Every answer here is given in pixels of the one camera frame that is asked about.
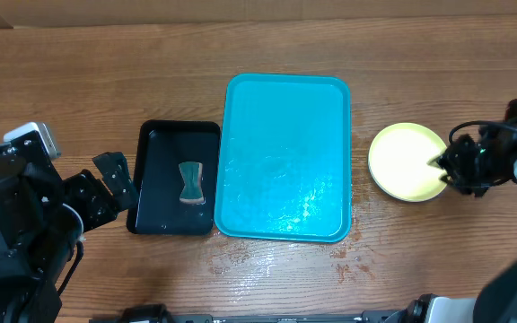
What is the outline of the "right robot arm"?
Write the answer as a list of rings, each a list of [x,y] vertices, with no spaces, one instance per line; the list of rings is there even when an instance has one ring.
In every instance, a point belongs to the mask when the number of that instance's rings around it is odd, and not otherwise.
[[[478,138],[464,128],[478,127]],[[436,257],[417,260],[415,278],[433,277],[390,322],[517,322],[517,99],[501,121],[454,127],[447,147],[425,161],[450,198],[405,206],[418,220],[416,244]]]

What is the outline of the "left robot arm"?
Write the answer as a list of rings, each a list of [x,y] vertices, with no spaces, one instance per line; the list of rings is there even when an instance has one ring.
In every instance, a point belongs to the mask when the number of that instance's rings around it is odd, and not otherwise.
[[[120,152],[61,179],[51,165],[0,156],[0,322],[53,322],[83,257],[85,232],[132,208],[137,193]]]

